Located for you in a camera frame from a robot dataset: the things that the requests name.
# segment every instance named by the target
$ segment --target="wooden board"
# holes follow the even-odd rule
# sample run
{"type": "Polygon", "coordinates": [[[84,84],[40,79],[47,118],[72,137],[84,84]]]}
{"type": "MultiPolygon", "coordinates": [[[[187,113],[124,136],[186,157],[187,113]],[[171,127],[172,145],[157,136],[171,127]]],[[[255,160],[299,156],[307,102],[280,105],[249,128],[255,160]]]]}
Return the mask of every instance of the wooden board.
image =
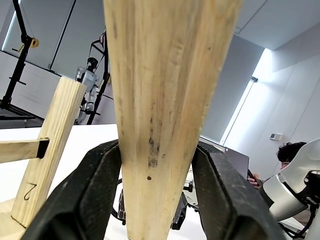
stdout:
{"type": "Polygon", "coordinates": [[[0,202],[0,240],[18,240],[25,228],[11,218],[15,199],[0,202]]]}
{"type": "Polygon", "coordinates": [[[49,139],[0,141],[0,164],[36,158],[38,156],[39,143],[43,141],[49,141],[49,139]]]}
{"type": "Polygon", "coordinates": [[[50,139],[43,159],[29,160],[15,198],[11,216],[27,227],[46,201],[71,128],[80,110],[86,86],[62,77],[39,133],[50,139]]]}
{"type": "Polygon", "coordinates": [[[127,234],[165,240],[241,0],[104,0],[127,234]]]}

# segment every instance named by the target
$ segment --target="wall outlet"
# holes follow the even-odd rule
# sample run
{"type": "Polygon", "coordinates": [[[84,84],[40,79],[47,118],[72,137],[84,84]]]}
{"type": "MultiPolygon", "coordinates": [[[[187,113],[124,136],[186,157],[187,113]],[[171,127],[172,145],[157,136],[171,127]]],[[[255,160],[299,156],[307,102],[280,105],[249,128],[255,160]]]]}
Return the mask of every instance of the wall outlet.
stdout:
{"type": "Polygon", "coordinates": [[[281,139],[283,138],[283,134],[280,134],[280,133],[272,133],[270,135],[270,140],[272,141],[281,141],[281,139]]]}

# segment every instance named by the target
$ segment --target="white tabletop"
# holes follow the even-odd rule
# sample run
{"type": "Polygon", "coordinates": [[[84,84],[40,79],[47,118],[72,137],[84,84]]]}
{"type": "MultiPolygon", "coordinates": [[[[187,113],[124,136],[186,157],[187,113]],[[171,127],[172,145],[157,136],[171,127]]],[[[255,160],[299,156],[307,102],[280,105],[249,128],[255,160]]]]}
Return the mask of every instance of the white tabletop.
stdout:
{"type": "MultiPolygon", "coordinates": [[[[0,141],[37,139],[40,128],[1,129],[0,141]]],[[[59,166],[53,178],[50,193],[80,163],[85,154],[101,143],[118,138],[117,125],[81,125],[73,126],[59,166]]],[[[16,196],[24,175],[28,160],[0,164],[0,202],[16,196]]],[[[121,189],[118,187],[114,207],[118,209],[121,189]]],[[[127,240],[127,230],[121,222],[110,216],[105,240],[127,240]]],[[[188,208],[186,218],[180,230],[170,230],[168,240],[205,240],[199,214],[188,208]]]]}

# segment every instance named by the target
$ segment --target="dark hair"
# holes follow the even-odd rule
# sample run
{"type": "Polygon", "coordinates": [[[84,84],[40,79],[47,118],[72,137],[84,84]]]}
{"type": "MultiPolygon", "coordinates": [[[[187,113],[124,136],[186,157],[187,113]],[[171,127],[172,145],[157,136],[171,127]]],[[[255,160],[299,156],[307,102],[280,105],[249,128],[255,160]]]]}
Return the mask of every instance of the dark hair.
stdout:
{"type": "Polygon", "coordinates": [[[300,148],[305,144],[307,143],[304,141],[295,143],[287,142],[285,145],[280,146],[279,151],[276,153],[279,161],[282,163],[290,163],[295,158],[300,148]]]}

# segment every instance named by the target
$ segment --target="white ceiling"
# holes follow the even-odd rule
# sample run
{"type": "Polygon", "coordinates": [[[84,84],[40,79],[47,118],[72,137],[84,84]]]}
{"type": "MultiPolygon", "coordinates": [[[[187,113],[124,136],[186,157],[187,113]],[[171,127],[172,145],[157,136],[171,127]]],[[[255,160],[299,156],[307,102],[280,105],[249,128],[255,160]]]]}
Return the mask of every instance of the white ceiling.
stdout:
{"type": "Polygon", "coordinates": [[[320,22],[320,0],[243,0],[234,34],[275,50],[320,22]]]}

